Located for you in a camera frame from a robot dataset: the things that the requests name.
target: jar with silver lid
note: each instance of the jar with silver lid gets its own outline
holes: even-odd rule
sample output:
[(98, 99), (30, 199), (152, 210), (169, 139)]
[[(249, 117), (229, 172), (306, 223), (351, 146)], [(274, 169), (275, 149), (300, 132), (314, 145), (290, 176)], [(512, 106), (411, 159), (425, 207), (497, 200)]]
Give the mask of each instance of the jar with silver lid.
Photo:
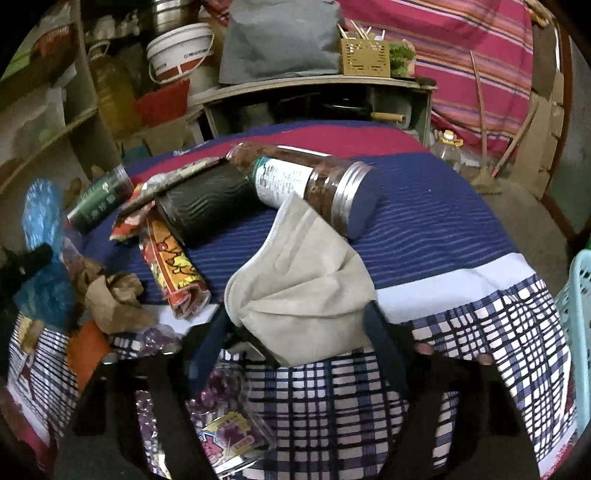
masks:
[(378, 174), (361, 161), (256, 142), (236, 145), (226, 158), (248, 176), (266, 205), (278, 209), (296, 192), (350, 239), (363, 233), (378, 203)]

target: blue plastic bag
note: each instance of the blue plastic bag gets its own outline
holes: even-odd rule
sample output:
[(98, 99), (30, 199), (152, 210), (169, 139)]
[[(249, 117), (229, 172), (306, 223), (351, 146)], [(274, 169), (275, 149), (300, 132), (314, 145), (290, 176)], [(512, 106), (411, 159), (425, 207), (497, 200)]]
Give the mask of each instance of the blue plastic bag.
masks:
[(20, 311), (29, 318), (66, 330), (72, 320), (74, 290), (66, 266), (60, 261), (64, 245), (62, 194), (46, 179), (36, 180), (27, 190), (22, 228), (27, 248), (49, 244), (52, 263), (26, 281), (13, 297)]

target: green can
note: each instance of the green can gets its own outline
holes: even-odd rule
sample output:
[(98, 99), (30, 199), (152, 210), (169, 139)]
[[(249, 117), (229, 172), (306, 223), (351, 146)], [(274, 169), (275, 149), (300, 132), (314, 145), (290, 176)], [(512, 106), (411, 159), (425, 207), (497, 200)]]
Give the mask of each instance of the green can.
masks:
[(68, 222), (80, 233), (88, 233), (119, 205), (129, 199), (134, 186), (120, 165), (94, 182), (67, 214)]

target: metal pot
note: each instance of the metal pot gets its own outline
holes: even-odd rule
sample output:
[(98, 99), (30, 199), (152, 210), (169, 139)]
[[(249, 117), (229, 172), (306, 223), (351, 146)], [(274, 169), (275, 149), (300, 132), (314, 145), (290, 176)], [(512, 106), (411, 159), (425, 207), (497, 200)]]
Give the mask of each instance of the metal pot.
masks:
[(152, 24), (156, 35), (197, 21), (199, 0), (152, 0)]

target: laundry basket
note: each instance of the laundry basket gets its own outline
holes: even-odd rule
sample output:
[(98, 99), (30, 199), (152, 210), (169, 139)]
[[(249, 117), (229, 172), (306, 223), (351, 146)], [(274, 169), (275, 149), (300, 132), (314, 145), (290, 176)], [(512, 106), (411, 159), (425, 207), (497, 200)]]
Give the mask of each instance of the laundry basket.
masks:
[(589, 423), (589, 346), (591, 345), (591, 250), (582, 250), (570, 264), (569, 281), (555, 299), (560, 323), (573, 358), (577, 398), (577, 430)]

